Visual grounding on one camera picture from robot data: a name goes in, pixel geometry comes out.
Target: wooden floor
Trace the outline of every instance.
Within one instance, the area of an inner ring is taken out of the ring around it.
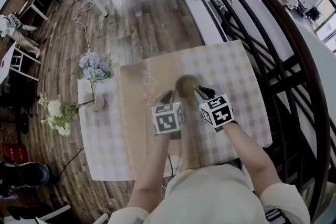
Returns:
[[[77,100],[77,70],[80,56],[86,52],[84,28],[75,24],[75,15],[91,4],[80,0],[53,1],[46,11],[49,21],[39,27],[36,38],[42,42],[41,66],[34,65],[31,73],[40,78],[37,92],[50,99],[70,102]],[[184,0],[111,0],[109,16],[103,17],[97,7],[81,13],[78,21],[87,27],[92,51],[113,59],[113,67],[134,63],[159,54],[203,45]],[[43,110],[36,104],[30,119],[28,135],[22,135],[30,161],[50,165],[58,174],[64,165],[83,147],[79,120],[72,124],[70,137],[61,137],[42,126]],[[82,223],[93,223],[102,213],[112,213],[124,207],[131,194],[133,182],[92,181],[85,150],[71,162],[52,188],[38,191],[42,201],[49,203],[49,194],[56,202],[69,202]]]

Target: white cable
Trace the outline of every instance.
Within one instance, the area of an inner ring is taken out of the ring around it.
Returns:
[[[85,12],[86,10],[89,10],[90,8],[92,8],[92,7],[95,5],[95,4],[94,4],[93,2],[91,2],[91,1],[89,1],[89,3],[92,4],[91,7],[87,8],[87,9],[84,9],[84,10],[81,10],[79,13],[77,13],[77,14],[75,15],[74,22],[75,22],[75,24],[81,24],[81,25],[84,26],[84,34],[85,34],[86,42],[87,42],[87,44],[88,44],[88,50],[91,51],[91,49],[90,49],[90,45],[89,45],[89,40],[88,40],[88,37],[86,36],[86,27],[85,27],[85,25],[82,24],[81,22],[77,22],[77,21],[76,21],[76,18],[77,18],[77,16],[78,16],[80,13]]]

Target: beige table runner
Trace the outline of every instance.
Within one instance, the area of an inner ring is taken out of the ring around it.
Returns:
[[[252,66],[240,41],[203,46],[143,60],[114,70],[96,93],[106,99],[98,112],[80,109],[80,125],[93,180],[132,180],[154,137],[150,108],[179,77],[194,75],[202,85],[227,93],[235,118],[261,146],[272,143],[268,118]],[[78,99],[90,91],[78,81]],[[225,163],[237,157],[224,132],[216,133],[201,119],[197,103],[181,98],[185,123],[181,139],[170,143],[174,172]],[[170,175],[169,162],[165,175]]]

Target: white vase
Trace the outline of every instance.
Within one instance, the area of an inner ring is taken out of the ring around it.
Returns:
[[[87,103],[84,105],[87,109],[98,111],[104,107],[105,99],[100,94],[95,94],[94,96],[92,96],[92,93],[89,92],[84,95],[84,103]]]

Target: red crate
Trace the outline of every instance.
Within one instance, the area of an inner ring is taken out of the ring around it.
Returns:
[[[3,145],[4,155],[13,163],[28,162],[27,149],[25,145]]]

